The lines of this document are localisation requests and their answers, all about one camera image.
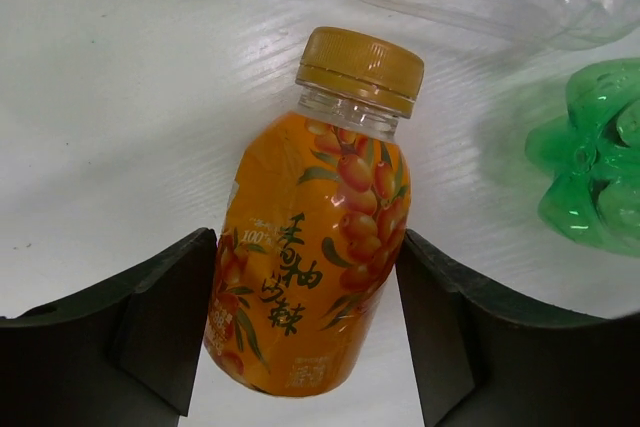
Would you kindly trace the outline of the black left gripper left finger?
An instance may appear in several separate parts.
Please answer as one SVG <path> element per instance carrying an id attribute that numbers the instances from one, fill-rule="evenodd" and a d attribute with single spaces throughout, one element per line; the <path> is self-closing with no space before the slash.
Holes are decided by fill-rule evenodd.
<path id="1" fill-rule="evenodd" d="M 216 233 L 1 320 L 4 426 L 176 426 L 189 413 Z"/>

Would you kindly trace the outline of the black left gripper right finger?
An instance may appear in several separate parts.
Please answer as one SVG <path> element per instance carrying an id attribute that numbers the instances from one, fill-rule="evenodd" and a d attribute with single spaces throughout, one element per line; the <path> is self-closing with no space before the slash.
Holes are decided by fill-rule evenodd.
<path id="1" fill-rule="evenodd" d="M 639 317 L 553 306 L 414 231 L 396 263 L 427 426 L 635 426 Z"/>

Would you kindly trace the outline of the small orange juice bottle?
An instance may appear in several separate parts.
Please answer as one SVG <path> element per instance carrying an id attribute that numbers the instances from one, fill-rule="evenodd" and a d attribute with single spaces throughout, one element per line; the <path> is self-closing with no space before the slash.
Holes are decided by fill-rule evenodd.
<path id="1" fill-rule="evenodd" d="M 299 100 L 245 149 L 219 237 L 204 344 L 236 382 L 309 397 L 351 374 L 406 232 L 395 134 L 423 75 L 390 42 L 311 33 Z"/>

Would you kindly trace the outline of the green plastic bottle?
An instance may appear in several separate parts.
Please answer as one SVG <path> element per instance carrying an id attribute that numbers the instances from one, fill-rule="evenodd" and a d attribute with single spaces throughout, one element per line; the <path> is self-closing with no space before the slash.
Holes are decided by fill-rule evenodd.
<path id="1" fill-rule="evenodd" d="M 530 163 L 552 178 L 541 220 L 582 245 L 639 254 L 639 60 L 597 62 L 575 72 L 566 113 L 532 129 Z"/>

